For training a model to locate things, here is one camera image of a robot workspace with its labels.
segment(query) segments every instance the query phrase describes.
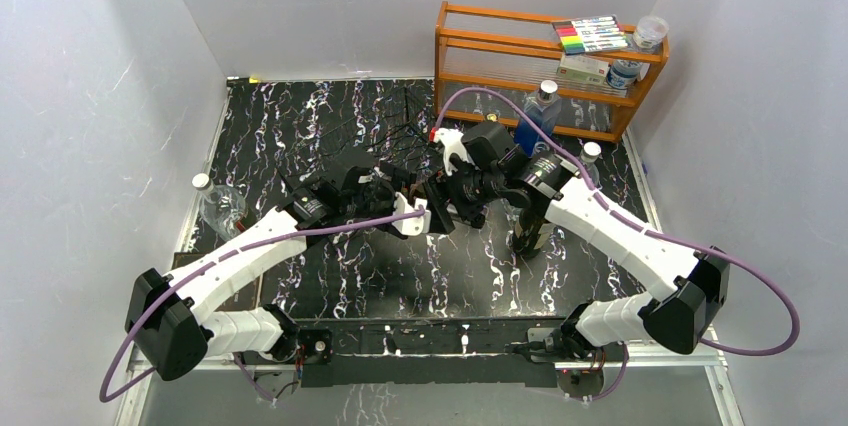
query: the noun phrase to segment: container lid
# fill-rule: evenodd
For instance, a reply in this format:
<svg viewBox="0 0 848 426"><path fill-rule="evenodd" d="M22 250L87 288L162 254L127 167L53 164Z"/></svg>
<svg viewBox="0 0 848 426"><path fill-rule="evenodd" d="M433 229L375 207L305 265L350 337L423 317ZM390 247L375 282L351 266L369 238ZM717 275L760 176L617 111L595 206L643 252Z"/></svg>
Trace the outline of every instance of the container lid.
<svg viewBox="0 0 848 426"><path fill-rule="evenodd" d="M212 180L209 179L208 174L199 173L194 175L194 178L191 180L191 185L194 186L194 189L203 191L212 185Z"/></svg>
<svg viewBox="0 0 848 426"><path fill-rule="evenodd" d="M550 101L553 99L558 90L559 86L557 86L555 82L550 79L546 79L539 85L539 98L541 98L542 101Z"/></svg>
<svg viewBox="0 0 848 426"><path fill-rule="evenodd" d="M592 141L583 144L583 150L580 151L580 159L587 163L594 162L600 155L601 145Z"/></svg>
<svg viewBox="0 0 848 426"><path fill-rule="evenodd" d="M668 34L668 23L659 16L643 16L636 25L640 36L662 39Z"/></svg>

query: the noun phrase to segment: wire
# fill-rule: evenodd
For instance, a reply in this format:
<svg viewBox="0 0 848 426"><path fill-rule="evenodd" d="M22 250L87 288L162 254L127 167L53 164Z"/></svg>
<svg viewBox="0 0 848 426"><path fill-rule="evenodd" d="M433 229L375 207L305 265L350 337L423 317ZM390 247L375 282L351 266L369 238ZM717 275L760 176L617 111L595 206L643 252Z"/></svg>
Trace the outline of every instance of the wire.
<svg viewBox="0 0 848 426"><path fill-rule="evenodd" d="M593 197L594 197L595 201L597 201L598 204L601 206L601 208L604 209L604 211L609 212L610 216L614 217L615 219L617 219L619 222L621 222L625 226L627 226L627 227L629 227L629 228L631 228L635 231L638 231L640 233L642 232L644 225L636 223L635 221L632 221L632 220L626 218L625 216L623 216L618 211L610 211L611 208L610 208L609 203L607 203L604 200L603 196L601 195L601 192L598 191L597 188L595 187L595 185L592 183L592 179L589 177L589 174L586 172L586 168L583 166L582 163L580 163L580 161L576 157L574 157L574 155L572 155L571 153L569 153L568 151L566 151L565 149L560 147L560 145L556 144L553 139L548 137L548 135L546 135L544 133L544 131L541 130L541 128L536 126L536 123L534 123L524 113L524 111L521 110L521 108L519 108L515 103L510 101L509 98L498 93L497 91L492 91L491 89L481 88L481 87L478 87L478 86L471 86L471 87L468 87L468 88L460 89L459 91L455 92L450 98L448 98L448 100L445 102L445 105L442 106L442 110L441 110L441 112L439 112L439 117L436 119L436 124L433 127L433 129L436 130L436 129L439 128L439 126L442 124L442 120L445 117L445 113L447 113L448 108L450 108L451 104L454 102L454 100L456 100L456 98L458 96L466 94L466 93L474 92L474 91L479 91L479 92L483 92L483 93L486 93L486 94L490 94L490 95L500 99L501 101L503 101L504 103L509 105L509 107L511 107L513 110L515 110L515 112L518 113L518 115L521 117L521 119L523 119L531 128L533 128L533 130L536 132L536 134L538 134L539 137L542 140L544 140L546 143L548 143L548 145L551 148L553 148L553 150L556 151L557 154L561 155L566 160L568 160L570 163L572 163L575 167L577 167L577 169L580 171L580 177L583 178L583 181L586 183L586 186L589 188L589 191L594 191ZM701 338L702 343L706 344L707 346L711 346L715 349L718 349L720 351L724 351L726 353L738 354L738 355L742 355L742 356L772 356L772 355L775 355L775 354L782 353L782 352L786 351L787 349L791 348L792 345L795 344L795 341L798 340L798 336L801 334L801 318L798 316L798 310L795 309L795 305L792 304L792 300L789 299L789 296L782 289L780 289L780 287L777 285L777 283L775 283L771 278L766 276L765 273L763 273L759 269L755 268L754 266L751 266L751 265L745 263L741 259L733 257L733 256L731 256L731 255L729 255L729 254L727 254L723 251L719 251L717 249L708 248L706 246L700 246L696 243L686 241L686 240L683 240L683 239L678 239L678 238L675 238L673 236L661 233L659 231L654 231L652 229L646 229L644 234L645 234L645 236L648 236L648 237L651 237L651 238L654 238L654 239L659 239L661 241L666 241L666 242L669 242L669 243L674 243L674 244L683 246L685 248L694 249L695 251L709 253L710 255L715 256L715 257L722 259L724 261L727 261L728 263L735 264L736 266L739 266L740 268L744 269L745 271L750 273L755 278L759 279L770 290L772 290L772 292L774 292L774 294L780 299L780 301L783 302L783 305L786 306L786 310L789 312L789 319L792 322L791 329L789 331L789 337L787 337L784 342L782 342L779 345L774 346L772 348L767 348L767 349L736 348L736 347L732 347L732 346L725 346L723 344L718 344L716 342L713 342L713 341L710 341L710 340L704 339L704 338Z"/></svg>
<svg viewBox="0 0 848 426"><path fill-rule="evenodd" d="M400 221L403 219L417 218L423 216L426 212L423 209L419 209L412 213L404 213L397 214L392 216L387 216L384 218L377 219L369 219L366 221L358 221L350 224L343 224L341 226L333 226L331 228L320 228L320 229L306 229L303 231L294 231L291 233L282 234L280 236L275 236L273 238L263 239L261 241L256 241L254 243L250 243L246 246L242 246L241 249L234 249L222 254L217 261L210 261L203 266L197 268L195 271L192 271L191 274L186 276L177 282L177 284L171 286L161 296L156 298L147 309L139 316L138 320L133 324L132 328L130 328L129 332L127 332L127 337L124 338L124 341L118 347L118 351L115 353L115 357L112 359L112 362L109 364L109 368L106 370L106 375L103 377L103 382L100 385L100 401L103 403L108 403L109 401L114 400L118 396L124 394L127 390L141 382L147 376L153 374L153 371L156 370L155 367L151 367L146 369L140 375L134 377L128 383L124 384L116 391L112 393L108 393L109 384L112 382L112 377L115 375L115 371L118 369L118 364L121 362L121 358L123 358L124 354L129 349L130 344L135 340L136 335L144 327L144 324L150 319L150 316L165 303L172 295L174 295L177 291L180 290L183 286L194 281L197 277L206 273L206 271L210 270L214 266L223 263L224 261L232 258L233 256L238 255L243 251L250 251L251 249L261 248L262 246L268 246L271 244L279 243L280 241L285 241L287 239L298 238L302 236L322 236L329 234L338 234L345 233L348 231L354 231L357 229L365 229L371 228L374 226L379 226L381 224L393 223L395 221Z"/></svg>
<svg viewBox="0 0 848 426"><path fill-rule="evenodd" d="M621 343L621 346L624 348L624 358L621 360L621 369L618 370L618 376L615 377L615 381L612 382L609 389L602 392L597 396L589 396L589 401L597 401L599 399L604 399L621 384L621 380L624 379L624 371L627 369L627 362L630 361L630 351L627 350L627 343Z"/></svg>
<svg viewBox="0 0 848 426"><path fill-rule="evenodd" d="M601 348L601 365L598 366L598 371L602 371L605 364L607 364L607 350Z"/></svg>
<svg viewBox="0 0 848 426"><path fill-rule="evenodd" d="M282 389L280 389L280 392L277 393L276 396L274 396L274 399L280 399L280 396L282 396L283 392L286 389L288 389L290 386L294 386L295 384L298 384L298 383L300 383L300 381L295 380L295 381L292 381L291 383L286 384L285 386L283 386Z"/></svg>
<svg viewBox="0 0 848 426"><path fill-rule="evenodd" d="M250 383L251 386L253 386L253 389L256 390L256 392L259 394L259 396L262 397L262 399L270 401L272 403L275 402L277 398L273 394L269 393L265 388L259 386L259 383L256 382L256 378L247 370L247 367L242 361L242 353L234 354L233 361L235 361L236 365L238 365L241 372L244 373L244 377L247 379L247 382Z"/></svg>

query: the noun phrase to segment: water bottle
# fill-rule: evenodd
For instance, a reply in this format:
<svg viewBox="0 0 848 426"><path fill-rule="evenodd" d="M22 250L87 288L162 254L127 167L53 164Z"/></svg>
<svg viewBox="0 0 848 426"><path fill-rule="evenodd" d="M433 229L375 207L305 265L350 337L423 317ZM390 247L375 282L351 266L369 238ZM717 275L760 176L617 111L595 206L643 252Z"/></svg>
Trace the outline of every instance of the water bottle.
<svg viewBox="0 0 848 426"><path fill-rule="evenodd" d="M593 143L591 141L583 144L583 150L580 151L580 162L583 164L583 167L586 168L586 172L589 173L589 179L592 180L592 184L594 184L596 188L601 186L601 173L598 171L598 165L595 164L595 160L598 159L598 156L600 155L601 146L598 143Z"/></svg>
<svg viewBox="0 0 848 426"><path fill-rule="evenodd" d="M200 217L224 241L229 241L256 224L256 213L236 188L215 185L208 174L200 173L191 181L200 191Z"/></svg>
<svg viewBox="0 0 848 426"><path fill-rule="evenodd" d="M547 136L553 134L554 126L556 126L557 119L562 111L562 99L557 95L558 89L559 87L555 82L542 81L537 91L528 93L524 98L524 113ZM527 156L533 155L537 143L544 144L536 131L523 118L519 121L518 127L515 128L513 139L527 153Z"/></svg>

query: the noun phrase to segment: marker set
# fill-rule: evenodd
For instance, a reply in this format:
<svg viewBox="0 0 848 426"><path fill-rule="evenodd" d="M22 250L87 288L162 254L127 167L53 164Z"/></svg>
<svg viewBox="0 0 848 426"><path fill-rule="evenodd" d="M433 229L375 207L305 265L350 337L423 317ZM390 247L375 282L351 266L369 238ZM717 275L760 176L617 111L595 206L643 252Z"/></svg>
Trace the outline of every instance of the marker set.
<svg viewBox="0 0 848 426"><path fill-rule="evenodd" d="M554 21L566 55L614 51L628 46L627 36L615 16Z"/></svg>

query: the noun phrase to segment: marble patterned surface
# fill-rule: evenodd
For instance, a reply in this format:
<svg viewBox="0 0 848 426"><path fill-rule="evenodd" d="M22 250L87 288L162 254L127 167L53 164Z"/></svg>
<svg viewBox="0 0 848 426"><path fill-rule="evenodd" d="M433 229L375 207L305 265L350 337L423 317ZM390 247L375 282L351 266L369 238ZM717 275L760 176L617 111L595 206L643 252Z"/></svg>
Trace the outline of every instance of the marble patterned surface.
<svg viewBox="0 0 848 426"><path fill-rule="evenodd" d="M418 121L431 121L433 87L426 80L234 86L211 176L237 187L265 213L285 194L275 165L295 177L319 170L314 145L322 134L343 123L372 134L382 98L398 86L407 86L428 105ZM472 93L470 99L484 112L502 108L485 94ZM576 114L589 118L595 112ZM575 138L558 141L573 153L580 149ZM602 190L644 219L623 145L602 146ZM340 235L269 270L259 302L275 302L294 318L564 316L590 298L610 300L642 291L626 271L561 229L543 254L516 259L507 241L517 213L496 201L483 229L460 225L450 236L402 241L373 230ZM207 252L220 244L211 228L198 221L191 250Z"/></svg>

